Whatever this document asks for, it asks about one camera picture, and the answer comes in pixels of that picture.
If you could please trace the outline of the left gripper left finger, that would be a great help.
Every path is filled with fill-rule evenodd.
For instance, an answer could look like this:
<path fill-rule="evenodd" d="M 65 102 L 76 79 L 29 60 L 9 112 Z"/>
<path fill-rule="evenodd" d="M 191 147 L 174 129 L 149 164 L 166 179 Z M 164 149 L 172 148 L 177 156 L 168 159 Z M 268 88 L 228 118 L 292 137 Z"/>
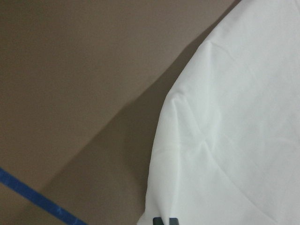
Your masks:
<path fill-rule="evenodd" d="M 161 217 L 155 217 L 152 220 L 153 225 L 163 225 L 163 220 Z"/>

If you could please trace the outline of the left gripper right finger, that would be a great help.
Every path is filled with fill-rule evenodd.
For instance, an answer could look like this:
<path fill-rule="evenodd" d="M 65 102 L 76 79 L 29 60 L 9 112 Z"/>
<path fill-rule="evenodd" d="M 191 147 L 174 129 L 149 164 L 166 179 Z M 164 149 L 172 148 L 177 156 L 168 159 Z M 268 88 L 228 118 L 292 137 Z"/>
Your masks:
<path fill-rule="evenodd" d="M 169 225 L 179 225 L 179 220 L 175 217 L 169 218 Z"/>

